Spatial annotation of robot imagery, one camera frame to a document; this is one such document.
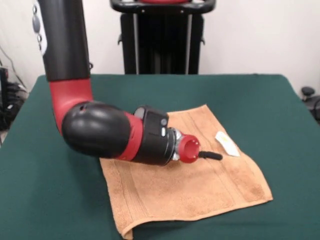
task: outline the black metal frame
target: black metal frame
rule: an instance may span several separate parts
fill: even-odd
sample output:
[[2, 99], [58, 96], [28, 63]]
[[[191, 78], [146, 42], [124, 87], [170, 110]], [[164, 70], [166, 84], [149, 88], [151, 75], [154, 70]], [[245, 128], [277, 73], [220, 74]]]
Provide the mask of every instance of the black metal frame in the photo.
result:
[[121, 41], [125, 74], [198, 74], [204, 20], [191, 21], [187, 64], [187, 15], [138, 14], [138, 56], [135, 51], [134, 15], [121, 15]]
[[204, 19], [216, 0], [154, 4], [110, 0], [122, 12], [125, 74], [198, 74]]

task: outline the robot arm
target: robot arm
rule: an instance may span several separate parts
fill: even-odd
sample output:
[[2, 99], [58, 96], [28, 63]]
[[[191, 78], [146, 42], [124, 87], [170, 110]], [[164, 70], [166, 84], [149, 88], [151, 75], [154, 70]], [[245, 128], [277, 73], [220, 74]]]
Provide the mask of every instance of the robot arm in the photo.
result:
[[141, 106], [130, 114], [93, 100], [82, 0], [38, 0], [32, 23], [56, 125], [72, 149], [160, 166], [170, 160], [192, 163], [198, 157], [222, 158], [200, 152], [195, 136], [168, 127], [167, 113]]

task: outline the green tablecloth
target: green tablecloth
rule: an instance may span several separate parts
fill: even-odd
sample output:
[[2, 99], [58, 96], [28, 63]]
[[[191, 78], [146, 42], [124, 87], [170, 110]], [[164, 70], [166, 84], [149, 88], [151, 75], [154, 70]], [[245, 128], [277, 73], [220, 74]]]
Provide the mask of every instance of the green tablecloth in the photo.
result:
[[[138, 240], [320, 239], [320, 127], [280, 75], [93, 75], [95, 99], [133, 112], [207, 104], [263, 171], [274, 200], [195, 222], [152, 222]], [[1, 240], [119, 240], [98, 159], [70, 150], [42, 76], [0, 149]]]

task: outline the towel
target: towel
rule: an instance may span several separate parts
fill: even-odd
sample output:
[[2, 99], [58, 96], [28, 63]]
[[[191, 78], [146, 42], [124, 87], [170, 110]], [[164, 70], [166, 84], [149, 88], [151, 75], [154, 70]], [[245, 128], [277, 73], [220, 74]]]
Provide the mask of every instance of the towel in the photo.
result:
[[215, 139], [227, 134], [206, 106], [170, 112], [169, 127], [197, 136], [201, 150], [223, 160], [171, 161], [153, 166], [100, 159], [116, 228], [131, 240], [133, 228], [153, 221], [197, 221], [273, 200], [257, 164], [236, 145], [240, 157], [229, 156]]

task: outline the white wall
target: white wall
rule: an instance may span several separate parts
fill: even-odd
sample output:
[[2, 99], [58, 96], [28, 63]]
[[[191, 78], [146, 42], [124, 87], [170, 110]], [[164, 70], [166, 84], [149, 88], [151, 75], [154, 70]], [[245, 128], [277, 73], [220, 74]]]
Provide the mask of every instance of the white wall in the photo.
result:
[[[0, 0], [0, 44], [30, 89], [44, 74], [32, 3]], [[120, 13], [109, 0], [83, 4], [92, 72], [123, 74]], [[200, 74], [283, 74], [297, 92], [304, 85], [320, 92], [320, 0], [217, 0], [205, 15], [204, 38]]]

